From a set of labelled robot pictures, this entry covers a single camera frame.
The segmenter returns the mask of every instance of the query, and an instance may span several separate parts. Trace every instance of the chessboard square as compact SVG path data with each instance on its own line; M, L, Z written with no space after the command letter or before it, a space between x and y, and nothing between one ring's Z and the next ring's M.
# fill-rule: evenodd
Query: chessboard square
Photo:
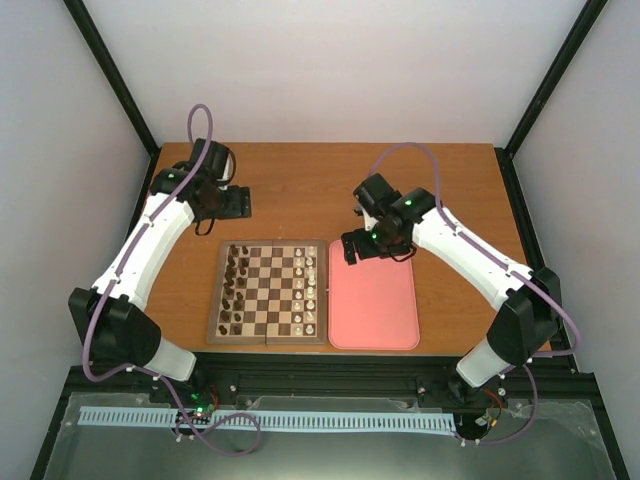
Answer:
M278 327L279 325L277 323L270 323L267 325L267 337L277 337Z
M258 308L258 301L257 300L249 300L247 298L244 301L245 318L247 316L247 313L255 312L257 308Z
M242 325L242 335L247 337L253 337L255 335L256 325L255 323L245 323Z

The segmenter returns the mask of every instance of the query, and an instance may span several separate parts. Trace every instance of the black metal frame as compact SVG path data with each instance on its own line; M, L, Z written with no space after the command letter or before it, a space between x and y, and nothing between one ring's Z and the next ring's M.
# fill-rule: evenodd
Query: black metal frame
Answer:
M64 3L149 153L149 166L131 220L131 229L142 211L160 148L82 0L64 0ZM544 258L520 188L513 158L606 3L607 0L586 1L508 144L504 148L495 149L524 253L527 262L535 269L544 266ZM554 349L568 348L566 333L556 335L551 345ZM292 362L289 355L238 353L203 353L198 354L198 359L205 365L211 365L211 370L216 372L215 382L221 401L227 404L237 404L238 397L266 394L415 398L416 401L423 402L424 398L421 400L418 393L418 385L442 375L443 369L458 361L456 357L296 355L295 362ZM94 365L97 372L108 367L109 365ZM592 374L578 373L573 357L536 360L532 365L532 372L541 398L584 399L591 402L614 472L618 478L629 478L595 377ZM72 367L31 478L44 476L71 393L147 392L152 393L155 400L169 400L166 392L154 389L154 386L150 377L135 373L116 375L103 383L94 384L84 377L79 367ZM512 398L527 398L531 395L528 379L521 372L509 374L503 381L503 386ZM447 411L462 413L463 409L447 407Z

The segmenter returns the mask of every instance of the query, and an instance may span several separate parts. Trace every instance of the robotic arm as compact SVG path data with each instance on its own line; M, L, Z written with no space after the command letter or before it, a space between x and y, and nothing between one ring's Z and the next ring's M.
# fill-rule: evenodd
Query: robotic arm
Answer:
M204 146L203 139L196 140L189 161L165 168L154 178L140 220L116 259L90 290L76 288L69 298L76 329L84 341L100 297L114 283L98 312L91 351L179 381L189 380L196 358L165 339L160 327L145 315L151 287L174 244L193 222L196 234L206 235L215 219L250 214L248 189L228 186L235 173L235 156L217 142L211 143L186 186L169 198L195 168ZM161 205L162 210L155 213ZM210 224L202 233L200 226L206 220Z
M560 304L557 275L548 268L533 272L500 253L436 205L428 191L417 188L403 196L375 174L354 196L365 222L358 250L371 251L370 242L379 256L404 261L422 247L462 275L496 310L486 337L458 362L449 381L458 402L466 403L471 392L510 365L524 364L562 328L558 313L525 284L534 283Z

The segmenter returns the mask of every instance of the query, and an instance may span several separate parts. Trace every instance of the wooden table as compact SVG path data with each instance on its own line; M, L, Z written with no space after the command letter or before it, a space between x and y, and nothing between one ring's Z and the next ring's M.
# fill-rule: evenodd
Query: wooden table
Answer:
M205 343L218 249L223 240L305 239L332 242L360 228L352 192L387 144L228 144L238 159L236 185L251 188L253 217L216 222L209 236L191 230L176 243L154 284L147 314L164 336L194 351L346 353L324 346L212 346ZM454 215L498 250L524 263L493 147L485 144L431 145L439 159L442 199ZM162 148L157 171L187 160L186 143ZM379 169L407 192L433 187L429 160L407 148ZM495 312L444 262L421 250L413 259L420 343L408 352L460 355L487 332Z

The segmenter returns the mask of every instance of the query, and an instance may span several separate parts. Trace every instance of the chessboard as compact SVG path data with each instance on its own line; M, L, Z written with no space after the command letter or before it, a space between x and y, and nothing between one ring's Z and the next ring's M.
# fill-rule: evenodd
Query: chessboard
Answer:
M208 344L325 344L327 311L325 242L221 245Z

